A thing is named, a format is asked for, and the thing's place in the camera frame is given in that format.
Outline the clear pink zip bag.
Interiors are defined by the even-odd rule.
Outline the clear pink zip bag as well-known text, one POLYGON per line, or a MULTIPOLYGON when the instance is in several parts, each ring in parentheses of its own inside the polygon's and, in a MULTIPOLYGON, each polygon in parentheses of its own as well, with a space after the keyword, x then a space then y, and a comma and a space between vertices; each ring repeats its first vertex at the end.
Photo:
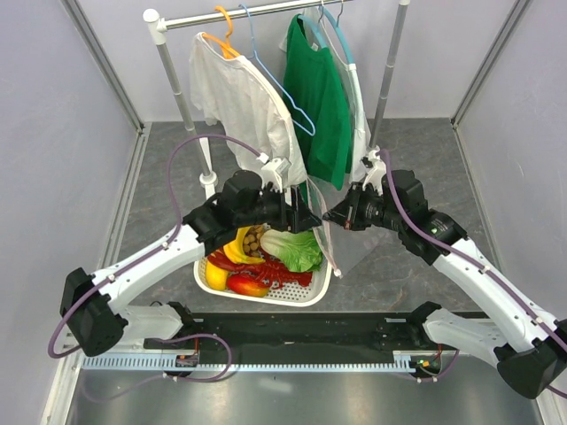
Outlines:
MULTIPOLYGON (((350 185, 346 178, 343 188, 337 190, 331 183, 316 177, 307 179, 308 205, 318 217, 344 200, 350 185)), ((323 255, 330 263, 333 273, 344 278, 354 267, 366 258, 379 244, 377 228, 365 231, 350 231, 326 220, 314 230, 323 255)))

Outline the red plastic lobster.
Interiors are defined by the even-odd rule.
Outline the red plastic lobster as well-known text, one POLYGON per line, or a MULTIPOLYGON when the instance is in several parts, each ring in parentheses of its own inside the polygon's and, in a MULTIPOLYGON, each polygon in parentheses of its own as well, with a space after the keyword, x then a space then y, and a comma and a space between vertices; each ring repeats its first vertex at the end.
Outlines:
POLYGON ((231 262, 223 251, 217 250, 206 258, 206 262, 212 262, 214 265, 233 274, 250 274, 257 280, 264 282, 269 288, 280 290, 286 283, 297 283, 301 287, 308 287, 312 281, 313 273, 294 273, 279 260, 265 257, 262 264, 247 265, 235 264, 231 262))

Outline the yellow banana bunch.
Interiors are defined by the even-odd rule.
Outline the yellow banana bunch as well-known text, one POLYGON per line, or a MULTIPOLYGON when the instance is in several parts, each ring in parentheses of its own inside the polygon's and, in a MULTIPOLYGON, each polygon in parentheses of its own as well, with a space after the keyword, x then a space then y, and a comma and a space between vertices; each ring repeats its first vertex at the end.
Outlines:
POLYGON ((246 231, 249 227, 240 228, 237 231, 236 238, 224 245, 223 251, 226 257, 235 264, 247 264, 247 265, 255 265, 255 264, 262 264, 265 262, 264 258, 255 258, 247 256, 243 250, 243 240, 245 238, 246 231))

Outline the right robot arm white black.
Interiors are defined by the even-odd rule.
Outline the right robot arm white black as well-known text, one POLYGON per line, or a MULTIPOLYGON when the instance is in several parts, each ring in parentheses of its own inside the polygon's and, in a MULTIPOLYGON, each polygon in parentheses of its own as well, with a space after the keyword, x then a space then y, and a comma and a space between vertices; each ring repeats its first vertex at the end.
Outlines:
POLYGON ((323 218, 351 231, 385 228, 407 251, 456 283, 492 320, 491 326, 464 319, 426 302, 405 328, 408 342, 464 351, 498 371, 528 399, 537 398, 566 368, 566 322, 523 294, 485 257, 449 215, 431 209, 423 185, 408 170, 394 170, 381 187, 354 183, 323 218))

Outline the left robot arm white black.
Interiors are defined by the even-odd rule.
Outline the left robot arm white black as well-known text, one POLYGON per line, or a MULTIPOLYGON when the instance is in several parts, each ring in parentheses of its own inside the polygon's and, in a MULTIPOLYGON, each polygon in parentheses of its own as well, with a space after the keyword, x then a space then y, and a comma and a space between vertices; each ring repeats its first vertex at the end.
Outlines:
POLYGON ((320 226, 299 188, 279 190, 251 171, 234 173, 221 191, 189 214, 159 240, 117 264, 87 273, 79 267, 65 280, 59 313, 78 350, 96 357, 112 349, 129 331, 141 338, 166 339, 187 347, 193 325, 170 305, 157 313, 144 308, 130 314, 132 300, 174 271, 200 261, 235 240, 239 229, 267 224, 272 229, 302 233, 320 226))

